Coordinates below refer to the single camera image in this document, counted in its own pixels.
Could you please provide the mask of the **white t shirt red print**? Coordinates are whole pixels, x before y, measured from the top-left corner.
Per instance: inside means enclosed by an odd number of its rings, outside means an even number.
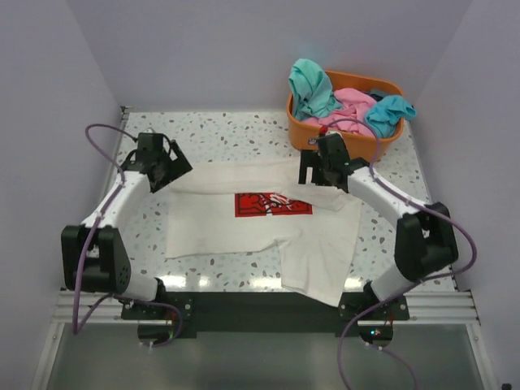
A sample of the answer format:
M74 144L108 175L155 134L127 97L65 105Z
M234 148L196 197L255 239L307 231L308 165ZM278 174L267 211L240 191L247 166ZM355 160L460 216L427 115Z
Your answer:
M167 258L277 246L283 288L338 306L362 203L298 184L298 158L197 164L167 186Z

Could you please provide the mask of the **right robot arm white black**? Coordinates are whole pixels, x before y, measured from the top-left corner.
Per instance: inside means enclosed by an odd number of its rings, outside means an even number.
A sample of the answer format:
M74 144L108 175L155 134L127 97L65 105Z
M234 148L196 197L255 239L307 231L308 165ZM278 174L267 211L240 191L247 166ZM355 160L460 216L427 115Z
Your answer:
M449 209L441 202L427 204L403 192L379 175L364 158L351 158L337 133L315 139L318 149L301 151L299 184L336 187L371 206L395 229L393 264L366 282L363 293L370 306L399 297L429 275L458 260Z

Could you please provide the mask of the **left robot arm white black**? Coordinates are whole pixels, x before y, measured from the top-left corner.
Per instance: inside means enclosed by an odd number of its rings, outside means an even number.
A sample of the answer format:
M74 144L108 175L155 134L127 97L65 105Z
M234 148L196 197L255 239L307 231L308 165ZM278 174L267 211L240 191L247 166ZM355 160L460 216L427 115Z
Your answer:
M192 166L175 140L141 132L136 148L115 167L118 176L101 204L61 233L64 280L74 292L75 306L82 292L136 301L160 301L166 294L160 279L132 269L122 231L146 197L189 173Z

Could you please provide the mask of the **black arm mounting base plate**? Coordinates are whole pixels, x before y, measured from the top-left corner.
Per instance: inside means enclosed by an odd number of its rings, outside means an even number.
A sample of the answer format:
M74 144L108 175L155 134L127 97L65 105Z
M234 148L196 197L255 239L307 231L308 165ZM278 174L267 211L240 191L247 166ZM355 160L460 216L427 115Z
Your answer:
M338 336L367 308L362 292L345 292L330 306L294 292L168 292L165 307L126 303L121 319L137 321L140 340L163 341L179 332L326 333Z

